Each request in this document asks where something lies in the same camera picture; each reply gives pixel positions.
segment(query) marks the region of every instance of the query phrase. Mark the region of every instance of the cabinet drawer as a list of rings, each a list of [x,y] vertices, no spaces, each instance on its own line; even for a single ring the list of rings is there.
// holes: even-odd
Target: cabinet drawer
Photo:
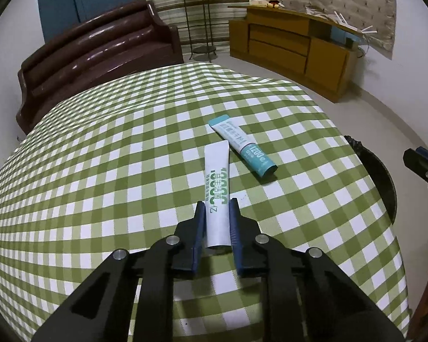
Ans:
[[[306,57],[300,54],[254,40],[249,41],[249,54],[293,70],[296,73],[303,73],[306,65]]]
[[[249,41],[249,24],[247,20],[229,20],[230,49],[241,53],[247,53],[247,42]]]
[[[266,42],[267,44],[279,46],[304,56],[308,55],[309,37],[303,37],[294,33],[261,25],[250,25],[250,27],[251,40]]]
[[[266,9],[265,11],[248,10],[247,20],[256,25],[265,25],[309,36],[309,18]]]
[[[312,38],[306,77],[329,90],[337,91],[347,54],[348,50],[343,47]]]

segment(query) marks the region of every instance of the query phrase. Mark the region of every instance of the metal screw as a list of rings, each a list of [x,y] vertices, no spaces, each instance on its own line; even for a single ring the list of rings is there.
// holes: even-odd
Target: metal screw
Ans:
[[[174,246],[175,244],[179,243],[179,237],[177,235],[170,235],[167,237],[167,244],[170,246]]]
[[[258,234],[256,237],[255,237],[255,241],[257,242],[257,243],[260,243],[260,244],[265,244],[265,243],[268,243],[269,241],[270,241],[270,239],[268,238],[268,236],[267,235],[265,235],[265,234]]]
[[[322,257],[323,252],[320,248],[317,247],[312,247],[309,249],[309,256],[314,257],[314,258],[319,258]]]
[[[127,251],[125,249],[117,249],[113,252],[113,258],[115,260],[122,260],[126,257]]]

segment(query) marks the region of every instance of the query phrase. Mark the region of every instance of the wooden furniture edge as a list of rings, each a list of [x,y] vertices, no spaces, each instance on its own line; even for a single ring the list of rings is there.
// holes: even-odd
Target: wooden furniture edge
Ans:
[[[255,64],[257,66],[272,70],[273,72],[276,72],[277,74],[280,74],[284,77],[287,77],[289,81],[297,82],[298,84],[309,88],[311,91],[316,92],[317,94],[327,98],[328,100],[332,101],[333,103],[336,103],[341,98],[341,95],[336,92],[332,92],[323,86],[320,86],[318,83],[311,81],[308,78],[305,78],[304,76],[293,72],[292,70],[289,70],[287,68],[283,68],[275,63],[272,63],[270,61],[267,61],[262,58],[255,57],[251,54],[245,54],[241,53],[236,50],[230,49],[230,56],[233,56],[236,59],[241,59],[244,61],[247,61],[249,63]]]
[[[350,50],[349,56],[346,58],[346,62],[344,63],[344,67],[342,69],[341,80],[338,87],[338,92],[340,94],[345,94],[349,84],[352,82],[352,77],[355,72],[355,65],[358,61],[358,56],[356,56],[355,50]]]
[[[319,17],[316,17],[314,15],[309,15],[306,13],[300,13],[300,12],[294,11],[294,10],[273,9],[271,7],[262,7],[262,6],[254,6],[254,5],[227,5],[227,7],[231,8],[231,9],[248,9],[248,10],[250,9],[250,10],[258,10],[258,11],[269,11],[271,13],[284,13],[284,14],[289,14],[289,15],[296,15],[299,17],[305,17],[305,18],[308,18],[311,20],[315,20],[317,22],[326,23],[326,24],[331,25],[333,27],[339,28],[342,31],[345,31],[345,32],[350,33],[350,34],[354,34],[357,37],[363,38],[362,33],[354,31],[354,30],[347,28],[343,25],[339,25],[336,22],[333,22],[332,20],[319,18]]]

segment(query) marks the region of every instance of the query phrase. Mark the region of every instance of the white toothpaste tube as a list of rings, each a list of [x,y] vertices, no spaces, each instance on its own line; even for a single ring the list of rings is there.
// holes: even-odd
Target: white toothpaste tube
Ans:
[[[236,126],[232,119],[224,114],[211,119],[209,125],[225,140],[231,147],[243,157],[260,177],[268,176],[277,170],[276,164],[255,144],[255,142]]]
[[[231,246],[228,209],[228,141],[204,147],[206,246]]]

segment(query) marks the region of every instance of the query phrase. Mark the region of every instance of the teal toothpaste tube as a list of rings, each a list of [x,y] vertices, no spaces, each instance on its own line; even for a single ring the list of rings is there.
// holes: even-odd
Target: teal toothpaste tube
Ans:
[[[215,130],[231,147],[243,157],[260,177],[268,176],[277,170],[276,164],[254,143],[254,141],[232,119],[224,114],[211,119],[209,126]]]

